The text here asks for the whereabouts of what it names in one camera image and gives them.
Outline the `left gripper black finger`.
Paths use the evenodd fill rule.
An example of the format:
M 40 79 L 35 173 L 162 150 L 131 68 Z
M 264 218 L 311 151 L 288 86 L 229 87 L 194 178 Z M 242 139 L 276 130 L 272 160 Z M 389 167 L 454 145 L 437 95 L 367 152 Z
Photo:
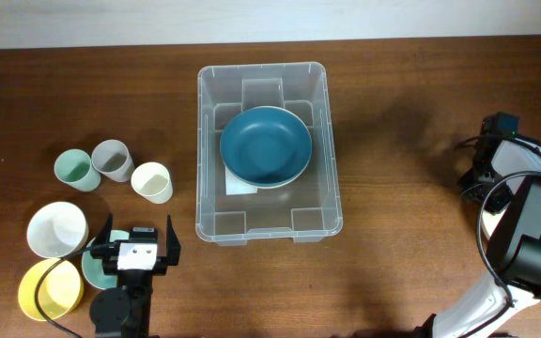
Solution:
M 104 227 L 96 235 L 93 240 L 93 245 L 101 245 L 110 241 L 110 236 L 113 228 L 113 214 L 109 213 Z
M 174 230 L 171 216 L 167 216 L 166 225 L 166 265 L 177 266 L 180 259 L 180 242 Z

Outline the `mint green bowl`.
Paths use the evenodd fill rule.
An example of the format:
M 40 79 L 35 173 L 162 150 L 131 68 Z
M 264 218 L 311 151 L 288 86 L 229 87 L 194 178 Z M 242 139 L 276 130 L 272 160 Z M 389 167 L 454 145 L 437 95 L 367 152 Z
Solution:
M 129 232 L 123 230 L 112 230 L 110 240 L 128 239 Z M 82 270 L 85 279 L 94 287 L 104 290 L 116 287 L 117 277 L 105 275 L 102 268 L 102 260 L 91 256 L 90 252 L 83 253 Z

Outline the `white bowl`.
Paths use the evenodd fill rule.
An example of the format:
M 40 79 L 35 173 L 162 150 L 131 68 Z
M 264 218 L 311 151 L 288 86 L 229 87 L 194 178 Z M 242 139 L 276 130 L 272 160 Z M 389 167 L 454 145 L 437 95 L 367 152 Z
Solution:
M 70 202 L 53 202 L 30 219 L 26 239 L 30 250 L 43 258 L 58 258 L 83 248 L 89 227 L 84 213 Z

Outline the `yellow bowl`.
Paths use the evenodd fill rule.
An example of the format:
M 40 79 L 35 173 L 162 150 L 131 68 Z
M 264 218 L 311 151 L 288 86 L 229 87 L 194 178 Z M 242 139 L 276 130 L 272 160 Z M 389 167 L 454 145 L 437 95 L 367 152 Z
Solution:
M 35 289 L 43 273 L 57 258 L 45 259 L 30 268 L 23 276 L 18 289 L 18 302 L 23 313 L 29 318 L 44 321 L 34 302 Z M 84 293 L 81 275 L 75 266 L 65 261 L 53 269 L 39 288 L 39 304 L 51 319 L 57 319 L 71 312 L 80 302 Z

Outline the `cream cup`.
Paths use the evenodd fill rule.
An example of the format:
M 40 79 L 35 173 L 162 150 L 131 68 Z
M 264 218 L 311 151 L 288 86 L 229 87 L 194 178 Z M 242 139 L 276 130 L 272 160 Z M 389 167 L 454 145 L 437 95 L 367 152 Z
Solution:
M 174 192 L 170 172 L 164 165 L 154 161 L 143 163 L 133 171 L 131 186 L 154 204 L 168 202 Z

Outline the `mint green cup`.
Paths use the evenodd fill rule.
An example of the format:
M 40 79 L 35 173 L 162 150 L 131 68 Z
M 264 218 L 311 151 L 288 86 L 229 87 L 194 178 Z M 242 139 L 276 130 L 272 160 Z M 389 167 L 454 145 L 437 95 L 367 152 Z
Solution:
M 54 174 L 63 183 L 81 192 L 92 192 L 100 185 L 100 173 L 89 155 L 81 149 L 69 149 L 58 156 Z

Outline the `grey cup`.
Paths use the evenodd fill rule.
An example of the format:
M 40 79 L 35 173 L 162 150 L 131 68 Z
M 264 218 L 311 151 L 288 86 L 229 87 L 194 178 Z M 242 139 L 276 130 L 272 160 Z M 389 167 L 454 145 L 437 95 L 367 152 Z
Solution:
M 124 143 L 116 139 L 99 143 L 91 154 L 95 169 L 115 182 L 127 182 L 135 169 L 131 154 Z

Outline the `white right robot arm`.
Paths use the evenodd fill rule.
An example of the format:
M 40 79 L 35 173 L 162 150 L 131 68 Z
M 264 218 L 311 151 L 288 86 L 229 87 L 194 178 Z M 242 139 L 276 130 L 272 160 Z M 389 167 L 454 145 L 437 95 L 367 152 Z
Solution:
M 519 134 L 519 119 L 485 117 L 462 196 L 480 205 L 476 245 L 486 272 L 451 308 L 416 328 L 418 337 L 493 337 L 521 310 L 541 301 L 541 142 Z

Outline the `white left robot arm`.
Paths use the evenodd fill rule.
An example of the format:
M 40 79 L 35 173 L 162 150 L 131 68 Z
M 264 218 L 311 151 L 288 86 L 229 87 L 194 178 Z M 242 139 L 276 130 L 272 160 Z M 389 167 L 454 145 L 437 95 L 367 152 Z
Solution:
M 166 220 L 166 255 L 158 255 L 158 230 L 134 227 L 126 239 L 111 240 L 113 216 L 109 215 L 91 246 L 103 273 L 116 277 L 116 286 L 99 293 L 89 316 L 97 337 L 148 338 L 153 278 L 176 266 L 181 245 L 172 220 Z

